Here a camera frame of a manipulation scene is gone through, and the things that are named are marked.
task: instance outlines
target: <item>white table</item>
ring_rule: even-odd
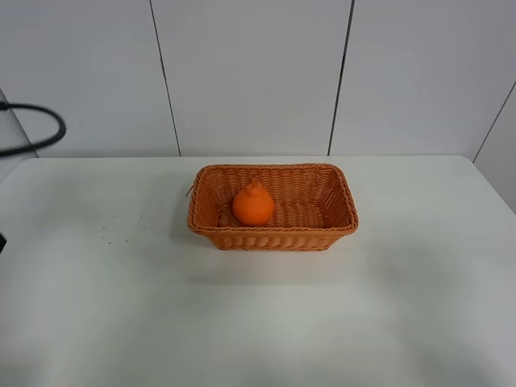
[[[202,166],[299,162],[338,165],[356,201],[327,252],[186,228]],[[461,157],[32,159],[0,185],[0,232],[19,385],[516,385],[516,217]]]

